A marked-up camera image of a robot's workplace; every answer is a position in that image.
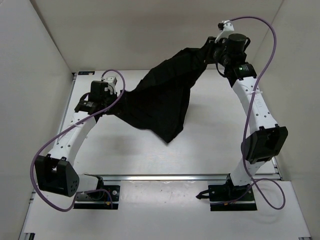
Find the black pleated skirt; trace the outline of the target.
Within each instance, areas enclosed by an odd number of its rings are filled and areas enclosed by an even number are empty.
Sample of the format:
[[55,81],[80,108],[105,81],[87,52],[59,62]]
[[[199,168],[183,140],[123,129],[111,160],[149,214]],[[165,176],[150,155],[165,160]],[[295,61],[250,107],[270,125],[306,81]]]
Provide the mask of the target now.
[[207,68],[210,48],[185,48],[152,68],[107,112],[170,143],[184,128],[191,88]]

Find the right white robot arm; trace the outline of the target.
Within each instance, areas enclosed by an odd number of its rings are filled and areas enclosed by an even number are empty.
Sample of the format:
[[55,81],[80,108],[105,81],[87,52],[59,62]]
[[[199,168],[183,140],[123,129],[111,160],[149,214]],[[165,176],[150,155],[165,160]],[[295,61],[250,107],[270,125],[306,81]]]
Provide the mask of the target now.
[[209,52],[206,62],[224,67],[221,76],[228,79],[246,114],[241,160],[223,184],[226,198],[236,200],[257,171],[280,153],[288,130],[285,126],[279,126],[271,115],[258,86],[258,75],[253,65],[246,61],[245,50],[250,39],[233,33],[222,39],[209,37],[207,42]]

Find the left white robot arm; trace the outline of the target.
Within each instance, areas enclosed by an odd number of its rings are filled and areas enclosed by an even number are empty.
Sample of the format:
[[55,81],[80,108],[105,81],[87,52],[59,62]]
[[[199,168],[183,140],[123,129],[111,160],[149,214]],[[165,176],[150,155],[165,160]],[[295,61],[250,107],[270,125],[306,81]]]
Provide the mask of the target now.
[[87,192],[93,199],[104,195],[105,187],[99,177],[79,175],[73,165],[88,133],[103,115],[101,110],[117,99],[116,84],[114,76],[92,81],[90,92],[80,98],[74,109],[69,124],[71,130],[57,139],[47,155],[36,158],[35,173],[40,190],[67,197],[78,192]]

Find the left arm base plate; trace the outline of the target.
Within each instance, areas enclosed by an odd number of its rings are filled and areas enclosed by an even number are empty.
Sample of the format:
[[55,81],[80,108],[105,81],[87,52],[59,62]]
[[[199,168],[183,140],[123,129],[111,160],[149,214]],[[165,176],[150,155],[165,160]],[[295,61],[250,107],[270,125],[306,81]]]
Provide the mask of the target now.
[[76,197],[74,209],[78,210],[118,210],[120,201],[120,185],[104,185],[110,196],[104,191],[81,194]]

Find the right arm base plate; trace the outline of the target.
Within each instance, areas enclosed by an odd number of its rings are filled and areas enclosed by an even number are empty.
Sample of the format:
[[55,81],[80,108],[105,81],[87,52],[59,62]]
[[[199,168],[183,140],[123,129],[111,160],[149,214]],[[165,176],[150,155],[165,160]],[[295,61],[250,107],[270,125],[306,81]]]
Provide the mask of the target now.
[[224,184],[209,184],[196,198],[209,199],[211,212],[257,211],[257,204],[250,185],[234,186],[230,180]]

